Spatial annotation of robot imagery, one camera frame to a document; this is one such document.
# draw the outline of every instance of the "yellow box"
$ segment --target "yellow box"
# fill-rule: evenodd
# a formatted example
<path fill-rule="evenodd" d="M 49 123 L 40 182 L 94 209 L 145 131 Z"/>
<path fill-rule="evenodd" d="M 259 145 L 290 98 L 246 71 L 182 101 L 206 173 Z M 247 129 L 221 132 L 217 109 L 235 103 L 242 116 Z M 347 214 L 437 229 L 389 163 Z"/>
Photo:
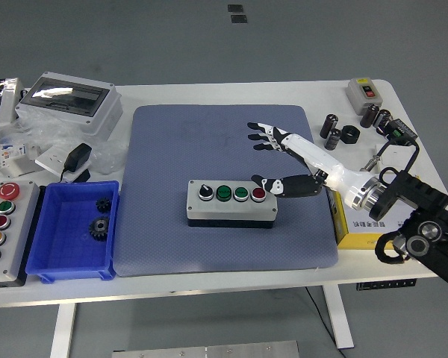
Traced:
<path fill-rule="evenodd" d="M 370 218 L 368 211 L 355 210 L 346 206 L 338 192 L 329 190 L 327 194 L 339 249 L 375 249 L 379 237 L 384 233 L 398 230 L 413 211 L 407 204 L 397 201 L 387 215 L 376 222 Z M 392 249 L 393 247 L 389 243 L 385 248 Z"/>

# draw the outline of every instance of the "metal gear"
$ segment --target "metal gear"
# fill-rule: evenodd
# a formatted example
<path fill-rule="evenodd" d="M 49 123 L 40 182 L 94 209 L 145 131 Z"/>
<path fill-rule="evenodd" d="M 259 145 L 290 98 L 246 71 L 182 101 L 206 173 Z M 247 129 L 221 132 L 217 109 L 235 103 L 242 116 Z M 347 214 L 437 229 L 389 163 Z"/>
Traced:
<path fill-rule="evenodd" d="M 91 236 L 97 241 L 106 241 L 108 238 L 108 225 L 110 219 L 106 216 L 100 216 L 94 219 L 88 228 Z"/>
<path fill-rule="evenodd" d="M 100 198 L 96 201 L 96 209 L 100 213 L 109 213 L 111 210 L 111 201 L 108 198 Z"/>

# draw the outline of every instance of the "gray mat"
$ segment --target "gray mat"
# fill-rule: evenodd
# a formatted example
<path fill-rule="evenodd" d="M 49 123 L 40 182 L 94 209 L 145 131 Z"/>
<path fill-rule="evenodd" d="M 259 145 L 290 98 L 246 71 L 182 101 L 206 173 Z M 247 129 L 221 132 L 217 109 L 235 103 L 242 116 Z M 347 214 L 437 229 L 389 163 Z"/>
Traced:
<path fill-rule="evenodd" d="M 308 173 L 290 155 L 255 151 L 247 122 L 312 140 L 305 112 L 277 105 L 159 105 L 134 113 L 113 267 L 119 276 L 328 267 L 337 262 L 329 203 L 278 199 L 272 229 L 188 227 L 187 182 Z"/>

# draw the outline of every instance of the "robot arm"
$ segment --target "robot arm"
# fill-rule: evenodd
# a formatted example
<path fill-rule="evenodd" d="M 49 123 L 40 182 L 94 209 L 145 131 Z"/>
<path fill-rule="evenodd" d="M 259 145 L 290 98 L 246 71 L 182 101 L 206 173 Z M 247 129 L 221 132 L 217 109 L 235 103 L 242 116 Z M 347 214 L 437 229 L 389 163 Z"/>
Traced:
<path fill-rule="evenodd" d="M 382 174 L 377 179 L 369 172 L 348 170 L 298 134 L 261 123 L 248 123 L 248 127 L 263 132 L 249 135 L 251 140 L 266 141 L 255 145 L 254 149 L 284 151 L 312 173 L 281 180 L 254 175 L 254 182 L 276 196 L 287 198 L 316 195 L 326 186 L 338 191 L 347 206 L 356 210 L 364 208 L 376 221 L 386 215 L 396 200 L 405 202 L 415 209 L 414 212 L 398 231 L 380 237 L 375 248 L 377 257 L 384 263 L 404 263 L 412 257 L 448 282 L 448 195 L 411 176 L 408 173 L 410 163 L 405 170 L 394 171 L 396 177 L 384 185 Z M 413 144 L 417 154 L 419 148 L 414 140 Z M 393 243 L 397 257 L 385 253 L 388 242 Z"/>
<path fill-rule="evenodd" d="M 306 192 L 316 195 L 320 192 L 319 189 L 311 187 L 311 189 L 306 190 L 304 186 L 318 181 L 318 184 L 315 183 L 316 185 L 319 187 L 325 185 L 329 189 L 339 192 L 346 205 L 360 210 L 367 203 L 368 193 L 375 191 L 382 185 L 369 172 L 355 172 L 346 169 L 342 163 L 299 134 L 291 134 L 280 128 L 262 123 L 248 123 L 247 126 L 263 132 L 262 134 L 250 134 L 250 140 L 266 140 L 264 143 L 254 145 L 254 149 L 284 151 L 296 158 L 301 164 L 306 165 L 312 173 L 311 179 L 307 180 L 304 180 L 306 176 L 299 176 L 301 181 L 295 177 L 281 180 L 263 179 L 258 175 L 252 177 L 254 182 L 272 194 L 288 198 L 308 196 L 305 194 Z M 298 186 L 302 186 L 302 195 L 287 195 L 288 190 L 292 193 L 298 192 Z"/>

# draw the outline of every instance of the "red button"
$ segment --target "red button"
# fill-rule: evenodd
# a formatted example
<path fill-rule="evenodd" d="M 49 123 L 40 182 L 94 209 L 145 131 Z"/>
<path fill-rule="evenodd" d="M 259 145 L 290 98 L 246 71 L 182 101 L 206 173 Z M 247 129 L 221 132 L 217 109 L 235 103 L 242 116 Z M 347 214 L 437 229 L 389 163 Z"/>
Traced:
<path fill-rule="evenodd" d="M 262 188 L 255 188 L 252 190 L 251 199 L 257 203 L 266 200 L 266 191 Z"/>
<path fill-rule="evenodd" d="M 5 230 L 7 227 L 10 226 L 10 218 L 5 215 L 0 215 L 0 230 Z"/>
<path fill-rule="evenodd" d="M 0 199 L 13 200 L 20 193 L 20 186 L 17 183 L 5 183 L 0 186 Z"/>

